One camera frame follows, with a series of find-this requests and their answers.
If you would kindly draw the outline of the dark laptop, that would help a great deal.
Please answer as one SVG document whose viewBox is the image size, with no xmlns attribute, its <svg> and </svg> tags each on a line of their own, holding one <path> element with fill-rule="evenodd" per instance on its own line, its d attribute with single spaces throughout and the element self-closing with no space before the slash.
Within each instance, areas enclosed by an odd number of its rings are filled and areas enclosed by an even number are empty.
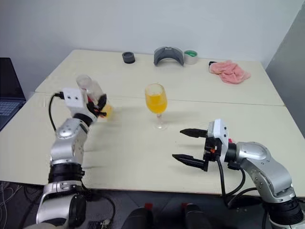
<svg viewBox="0 0 305 229">
<path fill-rule="evenodd" d="M 0 58 L 0 131 L 26 103 L 10 58 Z"/>
</svg>

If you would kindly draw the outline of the small black electronics box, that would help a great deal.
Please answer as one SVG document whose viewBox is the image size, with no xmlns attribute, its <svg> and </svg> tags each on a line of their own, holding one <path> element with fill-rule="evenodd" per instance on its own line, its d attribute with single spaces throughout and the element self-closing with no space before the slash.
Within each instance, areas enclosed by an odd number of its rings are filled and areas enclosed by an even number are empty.
<svg viewBox="0 0 305 229">
<path fill-rule="evenodd" d="M 112 221 L 105 219 L 102 221 L 89 221 L 87 229 L 111 229 Z"/>
</svg>

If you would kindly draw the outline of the pink crumpled cloth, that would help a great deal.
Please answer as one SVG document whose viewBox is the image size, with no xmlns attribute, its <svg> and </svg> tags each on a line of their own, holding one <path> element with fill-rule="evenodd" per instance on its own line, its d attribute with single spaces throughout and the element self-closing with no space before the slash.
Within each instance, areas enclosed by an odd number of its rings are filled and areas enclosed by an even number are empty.
<svg viewBox="0 0 305 229">
<path fill-rule="evenodd" d="M 224 83 L 229 84 L 240 84 L 251 77 L 250 73 L 232 61 L 214 63 L 209 67 L 209 72 L 218 75 Z"/>
</svg>

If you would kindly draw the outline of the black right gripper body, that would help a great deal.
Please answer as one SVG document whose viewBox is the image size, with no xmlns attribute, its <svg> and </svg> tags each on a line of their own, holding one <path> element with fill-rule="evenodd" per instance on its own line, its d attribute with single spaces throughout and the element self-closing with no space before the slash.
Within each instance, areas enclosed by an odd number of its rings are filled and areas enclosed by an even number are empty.
<svg viewBox="0 0 305 229">
<path fill-rule="evenodd" d="M 222 142 L 219 138 L 208 137 L 204 145 L 204 160 L 216 161 L 221 156 Z"/>
</svg>

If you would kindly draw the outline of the plastic bottle of orange juice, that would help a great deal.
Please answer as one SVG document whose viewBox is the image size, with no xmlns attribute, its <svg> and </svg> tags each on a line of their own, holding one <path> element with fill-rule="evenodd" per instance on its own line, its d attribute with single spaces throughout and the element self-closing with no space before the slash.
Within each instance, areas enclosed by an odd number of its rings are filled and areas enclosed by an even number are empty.
<svg viewBox="0 0 305 229">
<path fill-rule="evenodd" d="M 93 102 L 97 107 L 98 100 L 101 95 L 104 94 L 100 85 L 90 78 L 88 75 L 82 74 L 79 75 L 76 79 L 77 85 L 80 89 L 84 90 L 87 94 L 88 102 Z M 106 112 L 106 119 L 110 120 L 113 108 L 110 105 L 108 99 L 105 107 L 102 109 L 103 112 Z"/>
</svg>

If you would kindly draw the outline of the clear wine glass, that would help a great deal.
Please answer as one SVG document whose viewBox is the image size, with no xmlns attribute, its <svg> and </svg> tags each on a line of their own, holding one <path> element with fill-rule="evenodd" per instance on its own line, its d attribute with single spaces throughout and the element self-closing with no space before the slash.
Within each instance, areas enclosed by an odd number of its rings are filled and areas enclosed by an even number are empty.
<svg viewBox="0 0 305 229">
<path fill-rule="evenodd" d="M 156 114 L 157 122 L 155 124 L 156 129 L 163 130 L 166 125 L 163 123 L 162 114 L 167 108 L 167 96 L 165 88 L 158 83 L 153 83 L 145 88 L 145 100 L 147 108 L 154 114 Z"/>
</svg>

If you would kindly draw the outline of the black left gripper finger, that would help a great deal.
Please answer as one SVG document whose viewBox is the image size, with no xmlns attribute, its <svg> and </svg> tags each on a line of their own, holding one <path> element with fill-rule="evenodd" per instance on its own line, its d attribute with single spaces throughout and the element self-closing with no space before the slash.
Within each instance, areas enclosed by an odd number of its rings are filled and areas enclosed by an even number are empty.
<svg viewBox="0 0 305 229">
<path fill-rule="evenodd" d="M 107 103 L 107 95 L 103 94 L 100 96 L 100 98 L 98 100 L 97 107 L 99 109 L 103 109 L 105 107 L 106 103 Z"/>
</svg>

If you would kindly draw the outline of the dark rounded shape red tab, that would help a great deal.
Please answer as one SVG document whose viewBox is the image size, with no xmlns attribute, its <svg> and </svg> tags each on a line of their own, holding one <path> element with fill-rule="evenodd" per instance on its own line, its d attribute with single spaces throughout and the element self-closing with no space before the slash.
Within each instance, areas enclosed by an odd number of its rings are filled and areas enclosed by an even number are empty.
<svg viewBox="0 0 305 229">
<path fill-rule="evenodd" d="M 193 203 L 183 203 L 183 222 L 185 229 L 212 229 L 207 216 Z"/>
<path fill-rule="evenodd" d="M 143 207 L 133 210 L 121 229 L 153 229 L 153 204 L 145 203 Z"/>
</svg>

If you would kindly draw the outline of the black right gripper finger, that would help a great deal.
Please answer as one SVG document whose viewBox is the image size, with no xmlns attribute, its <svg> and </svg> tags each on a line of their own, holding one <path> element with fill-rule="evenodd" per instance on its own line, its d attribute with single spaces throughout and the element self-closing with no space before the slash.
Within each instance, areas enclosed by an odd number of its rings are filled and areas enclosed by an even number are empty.
<svg viewBox="0 0 305 229">
<path fill-rule="evenodd" d="M 195 159 L 193 156 L 184 154 L 172 154 L 172 157 L 187 166 L 206 171 L 206 163 L 203 160 Z"/>
<path fill-rule="evenodd" d="M 187 128 L 180 131 L 181 134 L 186 136 L 194 137 L 194 138 L 206 138 L 207 137 L 207 130 L 196 129 L 196 128 Z"/>
</svg>

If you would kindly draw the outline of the tape roll green core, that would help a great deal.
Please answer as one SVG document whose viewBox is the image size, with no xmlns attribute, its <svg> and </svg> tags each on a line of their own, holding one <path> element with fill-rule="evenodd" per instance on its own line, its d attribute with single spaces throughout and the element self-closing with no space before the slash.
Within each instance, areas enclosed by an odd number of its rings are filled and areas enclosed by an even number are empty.
<svg viewBox="0 0 305 229">
<path fill-rule="evenodd" d="M 188 65 L 193 65 L 198 62 L 198 53 L 193 50 L 186 50 L 183 53 L 184 63 Z"/>
</svg>

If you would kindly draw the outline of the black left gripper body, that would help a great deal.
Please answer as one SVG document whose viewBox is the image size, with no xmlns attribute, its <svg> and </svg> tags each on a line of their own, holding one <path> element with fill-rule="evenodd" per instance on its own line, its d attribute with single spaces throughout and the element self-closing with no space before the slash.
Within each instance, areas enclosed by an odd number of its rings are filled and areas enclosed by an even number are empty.
<svg viewBox="0 0 305 229">
<path fill-rule="evenodd" d="M 102 109 L 96 107 L 93 102 L 88 102 L 87 103 L 87 108 L 97 118 L 98 117 L 103 117 L 103 118 L 106 117 L 106 112 L 103 112 Z"/>
</svg>

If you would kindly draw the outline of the grey curved headband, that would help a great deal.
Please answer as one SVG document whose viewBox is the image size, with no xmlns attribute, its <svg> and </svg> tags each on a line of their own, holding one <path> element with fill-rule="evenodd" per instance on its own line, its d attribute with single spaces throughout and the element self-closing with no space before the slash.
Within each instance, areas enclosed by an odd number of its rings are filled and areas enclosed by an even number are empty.
<svg viewBox="0 0 305 229">
<path fill-rule="evenodd" d="M 153 63 L 155 66 L 164 59 L 176 60 L 181 66 L 184 66 L 183 52 L 179 48 L 163 46 L 154 51 Z"/>
</svg>

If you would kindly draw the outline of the black round container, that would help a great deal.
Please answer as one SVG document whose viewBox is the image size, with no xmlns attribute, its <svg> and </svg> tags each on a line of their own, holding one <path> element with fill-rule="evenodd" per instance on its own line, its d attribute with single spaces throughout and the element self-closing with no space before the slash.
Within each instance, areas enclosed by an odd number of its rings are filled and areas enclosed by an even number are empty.
<svg viewBox="0 0 305 229">
<path fill-rule="evenodd" d="M 135 62 L 135 56 L 133 52 L 124 52 L 122 53 L 123 61 L 127 64 L 131 64 Z"/>
</svg>

